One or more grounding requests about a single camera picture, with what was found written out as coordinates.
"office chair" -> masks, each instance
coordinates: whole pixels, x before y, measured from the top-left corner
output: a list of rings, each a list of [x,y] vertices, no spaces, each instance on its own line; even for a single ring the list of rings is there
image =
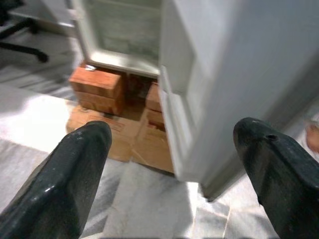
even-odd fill
[[[17,8],[18,6],[21,6],[21,5],[23,5],[23,2],[21,0],[1,0],[0,1],[0,26],[3,26],[4,23],[9,20],[10,17],[9,17],[8,11],[11,9]],[[26,20],[23,20],[22,22],[0,32],[0,40],[7,38],[13,35],[15,32],[26,27],[29,28],[29,31],[32,34],[38,33],[38,27],[35,24],[35,22],[31,18],[27,18]],[[0,48],[35,55],[40,62],[47,62],[49,59],[48,55],[32,47],[0,42]]]

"chair leg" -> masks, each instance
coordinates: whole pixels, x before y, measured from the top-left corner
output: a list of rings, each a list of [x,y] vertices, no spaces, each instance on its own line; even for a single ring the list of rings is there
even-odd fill
[[[37,26],[35,22],[31,18],[27,18],[26,20],[23,20],[22,22],[0,32],[0,39],[4,39],[26,27],[30,27],[31,33],[37,33]]]
[[[49,59],[48,55],[32,47],[19,46],[10,43],[0,42],[0,48],[35,55],[37,56],[40,62],[47,62]]]

